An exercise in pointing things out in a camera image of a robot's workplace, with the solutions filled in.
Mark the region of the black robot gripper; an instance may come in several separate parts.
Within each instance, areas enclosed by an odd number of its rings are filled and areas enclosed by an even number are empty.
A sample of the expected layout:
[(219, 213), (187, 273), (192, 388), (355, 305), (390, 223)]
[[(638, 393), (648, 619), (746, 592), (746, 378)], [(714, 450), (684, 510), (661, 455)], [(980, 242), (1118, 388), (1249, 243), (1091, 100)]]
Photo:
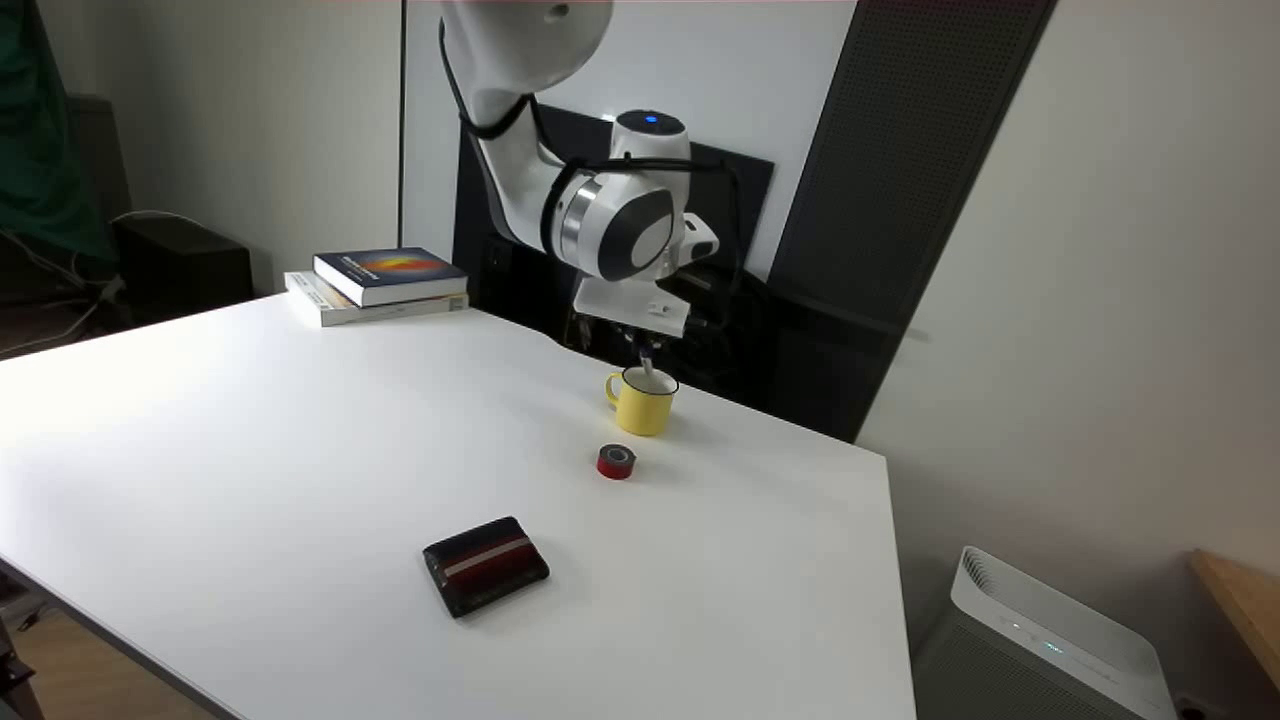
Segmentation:
[[(593, 281), (593, 278), (586, 278), (575, 285), (572, 309), (593, 321), (651, 333), (648, 338), (651, 365), (663, 348), (663, 339), (656, 339), (656, 338), (680, 339), (689, 328), (689, 318), (691, 318), (691, 305), (663, 293), (661, 285), (607, 285), (607, 281)], [(629, 338), (629, 348), (632, 348), (638, 365), (644, 365), (644, 348), (638, 338)]]

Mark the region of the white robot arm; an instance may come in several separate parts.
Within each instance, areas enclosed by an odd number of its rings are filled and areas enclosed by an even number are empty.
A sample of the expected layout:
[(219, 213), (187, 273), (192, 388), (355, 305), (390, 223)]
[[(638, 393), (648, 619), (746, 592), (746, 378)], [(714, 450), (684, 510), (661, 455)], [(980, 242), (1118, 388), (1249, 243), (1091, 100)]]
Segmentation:
[(615, 113), (604, 161), (564, 158), (543, 136), (542, 91), (597, 56), (611, 0), (442, 5), (437, 53), (500, 231), (575, 273), (582, 318), (684, 339), (691, 305), (663, 281), (721, 252), (689, 210), (701, 173), (689, 129), (656, 108)]

